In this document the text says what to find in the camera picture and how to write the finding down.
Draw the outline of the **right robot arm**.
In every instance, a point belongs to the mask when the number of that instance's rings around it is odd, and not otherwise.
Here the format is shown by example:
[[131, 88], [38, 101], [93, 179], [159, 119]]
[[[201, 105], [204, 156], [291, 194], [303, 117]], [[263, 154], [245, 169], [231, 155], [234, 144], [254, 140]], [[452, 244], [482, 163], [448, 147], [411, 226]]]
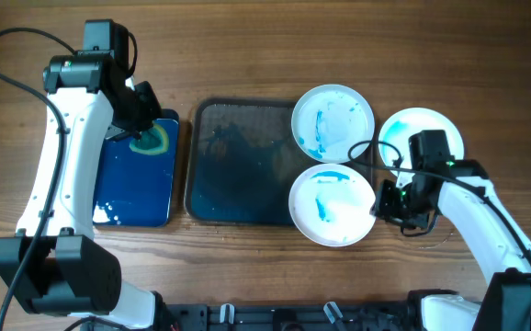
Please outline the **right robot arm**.
[[413, 291], [411, 326], [418, 330], [531, 330], [531, 240], [498, 199], [475, 160], [457, 160], [442, 130], [409, 139], [412, 180], [381, 183], [371, 212], [419, 231], [441, 215], [455, 226], [476, 259], [488, 289], [481, 302], [454, 291]]

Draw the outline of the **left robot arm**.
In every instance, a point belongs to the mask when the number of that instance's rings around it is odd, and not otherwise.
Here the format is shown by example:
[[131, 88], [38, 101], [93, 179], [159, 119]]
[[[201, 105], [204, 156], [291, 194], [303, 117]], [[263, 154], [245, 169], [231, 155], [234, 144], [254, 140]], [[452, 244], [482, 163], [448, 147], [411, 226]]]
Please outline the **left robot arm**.
[[93, 199], [105, 141], [140, 138], [161, 117], [151, 86], [129, 85], [134, 36], [110, 19], [85, 23], [81, 49], [51, 59], [37, 97], [48, 124], [36, 179], [15, 233], [0, 237], [4, 305], [71, 316], [77, 325], [175, 330], [162, 296], [122, 278], [118, 259], [96, 243]]

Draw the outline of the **green yellow sponge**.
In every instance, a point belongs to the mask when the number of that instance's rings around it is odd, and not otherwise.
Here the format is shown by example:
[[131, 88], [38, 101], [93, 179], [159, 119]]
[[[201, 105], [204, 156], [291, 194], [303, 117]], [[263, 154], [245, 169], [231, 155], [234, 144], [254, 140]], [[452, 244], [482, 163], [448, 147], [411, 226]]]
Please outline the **green yellow sponge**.
[[141, 133], [140, 139], [133, 139], [129, 148], [137, 154], [164, 154], [169, 149], [169, 137], [161, 125], [154, 123], [148, 131]]

